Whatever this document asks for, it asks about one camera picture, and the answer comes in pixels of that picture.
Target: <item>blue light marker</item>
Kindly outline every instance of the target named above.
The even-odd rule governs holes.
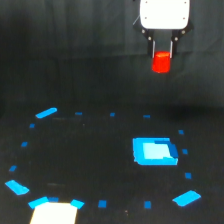
[[[35,127],[35,124],[30,124],[30,128],[34,128]]]
[[[184,135],[184,131],[183,130],[179,130],[179,134],[180,135]]]
[[[184,155],[188,155],[187,149],[182,149],[182,152],[183,152]]]
[[[59,199],[56,198],[56,197],[51,197],[51,198],[48,198],[49,202],[58,202]]]
[[[84,204],[85,204],[84,202],[77,201],[77,200],[72,200],[72,202],[71,202],[71,205],[78,208],[78,209],[82,208],[82,206]]]
[[[17,195],[23,195],[29,192],[30,190],[20,184],[18,184],[16,181],[11,180],[5,183],[5,185],[10,188],[15,194]]]
[[[21,147],[27,147],[27,145],[28,145],[28,142],[23,142],[23,143],[21,144]]]
[[[47,117],[55,112],[57,112],[57,108],[50,108],[50,109],[45,110],[39,114],[36,114],[36,117],[39,119],[42,119],[42,118]]]
[[[82,112],[76,112],[75,115],[82,116]]]
[[[35,207],[37,207],[38,205],[42,205],[46,202],[49,202],[47,197],[43,197],[43,198],[39,198],[35,201],[31,201],[28,203],[28,205],[30,206],[30,208],[34,209]]]
[[[193,201],[201,198],[201,195],[196,193],[195,191],[188,191],[177,198],[174,198],[173,201],[176,202],[179,206],[184,207]]]
[[[185,178],[186,179],[191,179],[191,173],[185,173]]]
[[[143,115],[143,118],[150,118],[150,115]]]
[[[151,209],[151,202],[150,201],[145,201],[145,208],[146,209]]]
[[[99,208],[106,208],[107,207],[107,201],[100,200],[98,204]]]
[[[10,172],[14,172],[16,170],[17,166],[11,166],[11,168],[9,169]]]

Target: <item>blue square marker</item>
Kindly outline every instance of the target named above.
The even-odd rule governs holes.
[[[187,149],[182,149],[182,152],[183,152],[184,155],[188,155]]]
[[[51,197],[51,198],[48,198],[49,202],[58,202],[58,198],[56,197]]]
[[[9,169],[10,172],[14,172],[16,170],[17,166],[11,166],[11,168]]]
[[[180,135],[184,135],[184,131],[183,130],[179,130],[179,134]]]
[[[186,179],[191,179],[191,173],[185,173],[185,178]]]
[[[71,202],[71,205],[78,208],[78,209],[82,208],[82,206],[84,204],[85,204],[84,202],[77,201],[77,200],[72,200],[72,202]]]
[[[143,115],[143,118],[150,118],[150,115]]]
[[[34,128],[35,127],[35,124],[30,124],[30,128]]]
[[[151,202],[150,201],[145,201],[145,208],[146,209],[151,209]]]
[[[107,207],[107,201],[99,200],[98,207],[99,208],[106,208]]]
[[[27,144],[28,144],[28,142],[23,142],[23,143],[21,144],[21,147],[27,147]]]
[[[82,116],[82,112],[76,112],[75,115]]]

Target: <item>white light patch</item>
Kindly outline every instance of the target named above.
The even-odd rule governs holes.
[[[166,144],[144,143],[143,151],[145,159],[173,158]]]
[[[35,208],[30,224],[74,224],[77,208],[69,203],[44,203]]]

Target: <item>black background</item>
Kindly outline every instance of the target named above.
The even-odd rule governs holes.
[[[224,105],[223,1],[191,1],[194,31],[168,75],[151,71],[132,0],[0,3],[1,98],[9,102]],[[156,33],[167,49],[170,31]]]

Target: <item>glowing blue square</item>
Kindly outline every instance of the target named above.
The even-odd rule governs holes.
[[[35,127],[35,124],[30,124],[30,128],[34,128]]]
[[[71,205],[78,208],[78,209],[82,208],[82,206],[84,204],[85,204],[84,202],[77,201],[77,200],[72,200],[72,202],[71,202]]]
[[[21,144],[21,147],[27,147],[27,144],[28,144],[28,142],[23,142],[23,143]]]
[[[107,207],[107,201],[100,200],[98,204],[99,208],[106,208]]]
[[[184,207],[199,198],[201,198],[200,194],[196,193],[195,191],[188,191],[174,198],[173,201],[176,202],[179,206]]]
[[[188,155],[187,149],[182,149],[182,152],[183,152],[184,155]]]
[[[184,135],[184,131],[183,130],[179,130],[179,134],[180,135]]]
[[[42,119],[46,116],[49,116],[53,113],[57,112],[57,108],[50,108],[36,115],[37,118]]]
[[[9,169],[10,172],[14,172],[16,170],[17,166],[11,166],[11,168]]]
[[[145,201],[145,208],[146,209],[151,209],[151,202],[150,201]]]
[[[185,173],[185,178],[186,179],[191,179],[191,173]]]
[[[56,198],[56,197],[51,197],[51,198],[48,198],[49,202],[58,202],[59,199]]]
[[[143,115],[143,118],[150,118],[150,115]]]
[[[76,112],[75,115],[82,116],[82,112]]]
[[[134,161],[139,165],[177,165],[178,153],[169,138],[133,139]]]

